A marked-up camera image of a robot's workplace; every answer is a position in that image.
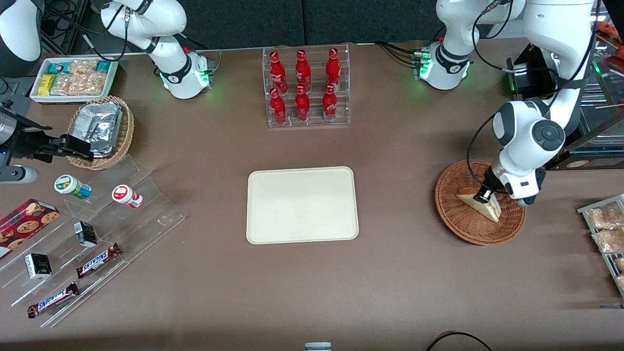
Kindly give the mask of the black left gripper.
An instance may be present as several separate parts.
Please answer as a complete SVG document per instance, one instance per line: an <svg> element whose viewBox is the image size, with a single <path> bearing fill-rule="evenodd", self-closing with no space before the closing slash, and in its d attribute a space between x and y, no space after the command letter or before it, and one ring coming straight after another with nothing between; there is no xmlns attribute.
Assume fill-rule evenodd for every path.
<svg viewBox="0 0 624 351"><path fill-rule="evenodd" d="M481 188L474 195L474 200L481 204L488 204L494 193L509 194L506 187L499 178L493 173L492 168L488 168Z"/></svg>

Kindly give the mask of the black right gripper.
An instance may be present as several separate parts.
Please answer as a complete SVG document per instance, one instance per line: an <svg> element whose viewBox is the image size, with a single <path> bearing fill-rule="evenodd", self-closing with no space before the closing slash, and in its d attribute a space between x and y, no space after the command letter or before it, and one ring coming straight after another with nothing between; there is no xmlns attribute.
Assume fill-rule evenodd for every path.
<svg viewBox="0 0 624 351"><path fill-rule="evenodd" d="M0 121L0 153L2 164L13 158L29 158L52 163L53 157L77 157L91 162L91 144L70 134L58 138L48 136L49 126L41 126L17 114L11 103L2 103Z"/></svg>

